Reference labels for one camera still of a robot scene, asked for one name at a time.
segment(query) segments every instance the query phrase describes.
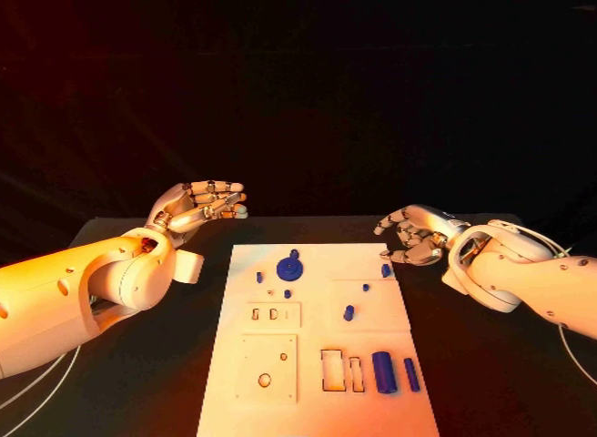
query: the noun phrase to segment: robotic hand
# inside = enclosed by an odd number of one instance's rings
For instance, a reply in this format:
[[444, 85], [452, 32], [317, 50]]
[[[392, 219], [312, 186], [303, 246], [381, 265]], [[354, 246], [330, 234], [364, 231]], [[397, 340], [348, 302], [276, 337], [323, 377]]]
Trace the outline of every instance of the robotic hand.
[[547, 320], [597, 339], [597, 259], [570, 257], [548, 237], [519, 225], [492, 220], [472, 226], [423, 205], [390, 214], [375, 234], [394, 225], [408, 249], [385, 251], [384, 259], [423, 266], [450, 250], [443, 282], [462, 294], [502, 312], [525, 301]]
[[0, 269], [0, 379], [28, 371], [196, 283], [204, 257], [176, 248], [215, 219], [245, 219], [242, 184], [176, 185], [144, 228]]

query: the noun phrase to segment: blue object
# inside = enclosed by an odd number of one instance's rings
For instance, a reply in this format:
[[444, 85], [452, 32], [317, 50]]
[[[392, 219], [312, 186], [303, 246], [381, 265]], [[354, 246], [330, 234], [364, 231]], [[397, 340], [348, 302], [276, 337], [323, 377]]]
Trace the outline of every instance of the blue object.
[[381, 272], [384, 273], [384, 278], [390, 276], [392, 273], [392, 269], [390, 268], [390, 264], [384, 264], [384, 267], [381, 268]]
[[413, 388], [413, 391], [420, 391], [418, 377], [416, 375], [414, 361], [411, 358], [405, 358], [405, 369], [407, 377], [410, 378], [410, 387]]
[[372, 354], [374, 376], [377, 378], [377, 390], [382, 394], [395, 393], [397, 377], [394, 376], [392, 357], [390, 352], [375, 352]]
[[299, 256], [299, 251], [292, 249], [289, 258], [281, 259], [281, 262], [276, 268], [276, 272], [279, 273], [279, 278], [281, 280], [293, 281], [300, 278], [302, 273], [304, 272], [304, 266], [299, 261]]
[[346, 321], [351, 321], [355, 317], [355, 307], [349, 305], [346, 307], [346, 312], [343, 313], [343, 318]]

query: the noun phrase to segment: black table surface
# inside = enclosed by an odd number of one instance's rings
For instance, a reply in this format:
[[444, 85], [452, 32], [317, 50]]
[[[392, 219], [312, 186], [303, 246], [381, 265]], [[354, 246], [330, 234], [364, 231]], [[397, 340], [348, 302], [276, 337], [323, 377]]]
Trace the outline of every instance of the black table surface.
[[[490, 218], [518, 221], [506, 214], [462, 217], [473, 224]], [[82, 346], [65, 384], [12, 435], [196, 435], [232, 246], [381, 242], [372, 234], [378, 219], [248, 218], [206, 224], [183, 247], [206, 257], [199, 283], [173, 282], [160, 304]], [[97, 218], [74, 246], [142, 224], [140, 218]], [[385, 240], [401, 248], [394, 232]], [[596, 436], [597, 387], [571, 362], [555, 325], [527, 305], [503, 314], [450, 289], [441, 283], [444, 260], [394, 270], [441, 435]], [[567, 337], [597, 377], [597, 341], [571, 332]], [[0, 436], [45, 399], [71, 356], [0, 411]], [[0, 402], [45, 369], [0, 381]]]

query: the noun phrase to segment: white pegboard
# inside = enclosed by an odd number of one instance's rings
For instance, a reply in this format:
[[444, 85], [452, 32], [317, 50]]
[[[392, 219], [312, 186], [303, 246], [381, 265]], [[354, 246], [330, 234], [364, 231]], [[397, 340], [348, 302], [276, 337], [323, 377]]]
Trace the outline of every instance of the white pegboard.
[[[304, 274], [286, 282], [276, 267], [292, 249], [299, 250]], [[401, 290], [394, 274], [382, 277], [378, 254], [384, 250], [387, 245], [381, 243], [235, 246], [198, 436], [439, 435]], [[255, 280], [258, 271], [263, 283]], [[362, 284], [371, 285], [369, 291], [364, 291]], [[284, 290], [292, 290], [290, 299], [284, 298]], [[261, 303], [299, 303], [299, 327], [276, 329], [270, 321], [261, 328], [253, 326], [251, 304]], [[356, 307], [352, 321], [342, 318], [346, 305]], [[296, 335], [293, 362], [289, 355], [283, 361], [277, 358], [287, 353], [277, 349], [287, 335]], [[253, 338], [257, 340], [245, 342], [245, 350], [242, 340]], [[322, 350], [342, 350], [346, 391], [323, 391]], [[377, 391], [371, 359], [377, 351], [388, 351], [392, 356], [400, 386], [394, 394]], [[255, 360], [248, 362], [247, 370], [244, 354], [247, 360]], [[364, 392], [352, 390], [351, 357], [361, 358]], [[416, 361], [420, 392], [410, 389], [403, 362], [408, 357]], [[257, 382], [260, 372], [270, 374], [268, 388]], [[283, 387], [283, 401], [274, 401], [274, 384]], [[242, 397], [244, 387], [253, 401]], [[289, 398], [292, 387], [296, 397]]]

